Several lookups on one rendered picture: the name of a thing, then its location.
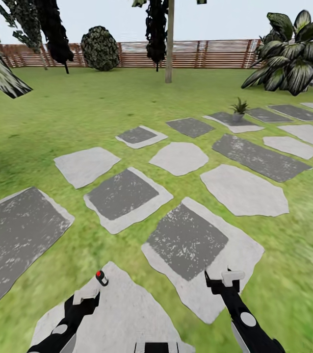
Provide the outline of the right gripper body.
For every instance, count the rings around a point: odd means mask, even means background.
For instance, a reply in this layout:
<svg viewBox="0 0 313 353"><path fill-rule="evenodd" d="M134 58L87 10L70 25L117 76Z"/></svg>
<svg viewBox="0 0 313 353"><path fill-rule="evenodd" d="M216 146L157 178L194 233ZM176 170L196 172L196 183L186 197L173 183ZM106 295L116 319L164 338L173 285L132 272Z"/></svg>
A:
<svg viewBox="0 0 313 353"><path fill-rule="evenodd" d="M226 287L222 280L211 280L211 292L213 295L221 294L223 301L226 303L231 296L239 296L240 286L239 280L234 280L231 287Z"/></svg>

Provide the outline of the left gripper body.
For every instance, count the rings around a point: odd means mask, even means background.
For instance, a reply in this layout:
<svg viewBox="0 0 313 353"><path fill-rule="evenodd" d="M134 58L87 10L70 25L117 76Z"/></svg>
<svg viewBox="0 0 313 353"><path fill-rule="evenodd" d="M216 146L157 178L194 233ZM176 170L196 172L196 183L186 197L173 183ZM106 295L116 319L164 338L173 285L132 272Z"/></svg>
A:
<svg viewBox="0 0 313 353"><path fill-rule="evenodd" d="M82 321L85 315L91 315L94 312L94 298L85 298L79 305L73 305L72 300L65 302L65 316L69 313L77 313Z"/></svg>

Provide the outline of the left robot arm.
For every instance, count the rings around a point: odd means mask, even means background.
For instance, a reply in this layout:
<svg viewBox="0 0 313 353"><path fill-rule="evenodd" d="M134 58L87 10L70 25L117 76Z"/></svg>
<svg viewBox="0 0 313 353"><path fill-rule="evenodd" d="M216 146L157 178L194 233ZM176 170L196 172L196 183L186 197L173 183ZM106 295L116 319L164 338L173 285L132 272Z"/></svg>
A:
<svg viewBox="0 0 313 353"><path fill-rule="evenodd" d="M98 288L76 290L72 300L65 302L65 318L51 332L51 335L28 353L72 353L76 344L77 329L85 315L91 315L99 304Z"/></svg>

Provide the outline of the insectifuge atomizer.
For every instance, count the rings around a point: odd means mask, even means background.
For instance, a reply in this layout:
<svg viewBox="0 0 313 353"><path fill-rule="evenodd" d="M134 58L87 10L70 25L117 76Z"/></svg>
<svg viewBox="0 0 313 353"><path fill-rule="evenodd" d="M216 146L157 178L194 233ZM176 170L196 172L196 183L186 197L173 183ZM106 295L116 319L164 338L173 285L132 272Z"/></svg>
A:
<svg viewBox="0 0 313 353"><path fill-rule="evenodd" d="M100 282L102 286L107 286L109 284L109 280L103 271L99 271L99 275L96 275L96 279Z"/></svg>

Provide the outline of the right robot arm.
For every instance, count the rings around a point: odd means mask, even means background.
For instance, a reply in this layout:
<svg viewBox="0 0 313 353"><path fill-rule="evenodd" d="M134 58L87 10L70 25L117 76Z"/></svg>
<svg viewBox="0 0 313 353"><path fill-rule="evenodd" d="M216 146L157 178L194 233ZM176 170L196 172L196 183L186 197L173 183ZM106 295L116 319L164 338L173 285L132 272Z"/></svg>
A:
<svg viewBox="0 0 313 353"><path fill-rule="evenodd" d="M210 280L206 274L206 285L211 287L213 295L221 294L231 315L234 337L239 343L243 353L286 353L277 339L271 339L259 327L255 316L239 297L239 280L245 278L241 270L222 272L221 280Z"/></svg>

